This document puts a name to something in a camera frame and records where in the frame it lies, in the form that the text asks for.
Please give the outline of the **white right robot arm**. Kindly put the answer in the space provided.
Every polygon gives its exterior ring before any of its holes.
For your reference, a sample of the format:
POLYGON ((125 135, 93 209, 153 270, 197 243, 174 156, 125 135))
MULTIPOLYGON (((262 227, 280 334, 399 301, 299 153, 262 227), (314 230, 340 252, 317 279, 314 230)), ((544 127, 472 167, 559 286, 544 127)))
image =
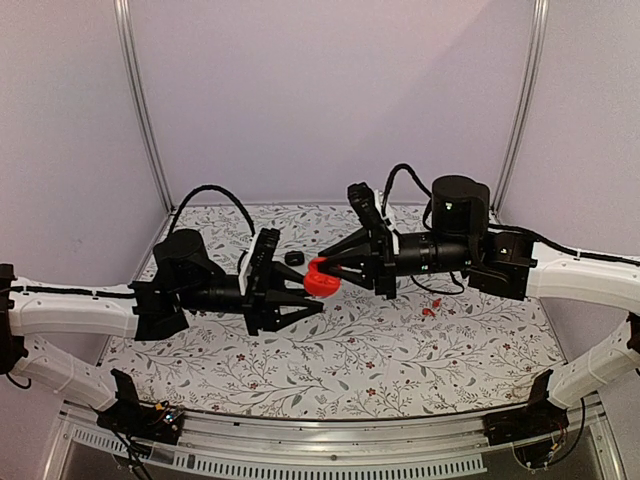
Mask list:
POLYGON ((639 263, 555 243, 523 227, 489 220, 489 188, 461 175, 441 176, 428 195, 423 232, 402 234, 387 191, 349 186, 361 227, 319 254, 316 271, 392 299, 400 277, 458 272, 468 287, 511 300, 557 298, 624 310, 627 318, 575 360, 533 382, 517 427, 537 436, 587 394, 639 367, 639 263))

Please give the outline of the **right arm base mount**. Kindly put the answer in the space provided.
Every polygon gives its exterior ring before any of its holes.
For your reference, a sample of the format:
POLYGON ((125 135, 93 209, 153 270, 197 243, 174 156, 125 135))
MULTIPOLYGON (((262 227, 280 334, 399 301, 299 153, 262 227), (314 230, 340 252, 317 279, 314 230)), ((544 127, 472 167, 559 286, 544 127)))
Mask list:
POLYGON ((529 439, 560 431, 569 426, 567 408, 549 400, 551 370, 538 375, 524 406, 482 417, 483 434, 491 446, 529 439))

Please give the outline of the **red round charging case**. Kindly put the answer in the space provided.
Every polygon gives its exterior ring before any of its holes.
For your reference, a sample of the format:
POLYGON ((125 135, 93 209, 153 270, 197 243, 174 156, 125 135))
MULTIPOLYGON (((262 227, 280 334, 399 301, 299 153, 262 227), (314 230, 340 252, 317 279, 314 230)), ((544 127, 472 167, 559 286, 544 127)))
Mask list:
POLYGON ((308 271, 304 275, 303 286, 311 296, 326 298, 334 295, 341 288, 341 279, 322 273, 319 266, 325 261, 324 257, 316 257, 310 261, 308 271))

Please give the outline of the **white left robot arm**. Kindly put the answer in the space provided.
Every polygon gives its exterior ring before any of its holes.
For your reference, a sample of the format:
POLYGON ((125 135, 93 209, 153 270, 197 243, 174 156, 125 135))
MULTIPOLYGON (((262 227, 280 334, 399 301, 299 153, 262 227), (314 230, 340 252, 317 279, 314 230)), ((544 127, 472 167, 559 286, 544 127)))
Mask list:
POLYGON ((148 426, 131 378, 96 367, 50 345, 50 333, 90 333, 160 341, 186 330, 188 313, 236 314, 249 335, 277 332, 323 310, 302 275, 274 260, 280 233, 256 234, 241 271, 226 273, 210 259, 202 235, 180 229, 156 244, 150 281, 112 287, 44 284, 1 266, 1 372, 40 382, 91 408, 109 412, 128 434, 148 426))

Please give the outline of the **black earbud charging case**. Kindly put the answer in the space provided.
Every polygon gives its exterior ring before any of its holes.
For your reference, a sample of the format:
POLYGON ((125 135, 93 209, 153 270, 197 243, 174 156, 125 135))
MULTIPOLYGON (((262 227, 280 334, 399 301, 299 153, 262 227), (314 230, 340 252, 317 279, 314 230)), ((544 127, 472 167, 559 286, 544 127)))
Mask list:
POLYGON ((304 253, 296 250, 288 251, 284 255, 284 261, 287 266, 302 266, 305 263, 304 253))

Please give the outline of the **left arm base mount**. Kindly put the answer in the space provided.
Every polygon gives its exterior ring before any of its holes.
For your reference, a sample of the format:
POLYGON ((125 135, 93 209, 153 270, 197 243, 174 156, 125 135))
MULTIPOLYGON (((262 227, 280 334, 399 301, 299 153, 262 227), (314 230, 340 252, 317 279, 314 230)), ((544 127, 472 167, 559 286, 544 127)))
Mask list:
POLYGON ((117 369, 110 373, 116 384, 115 403, 96 411, 97 424, 125 436, 176 445, 184 425, 184 408, 168 401, 143 404, 128 374, 117 369))

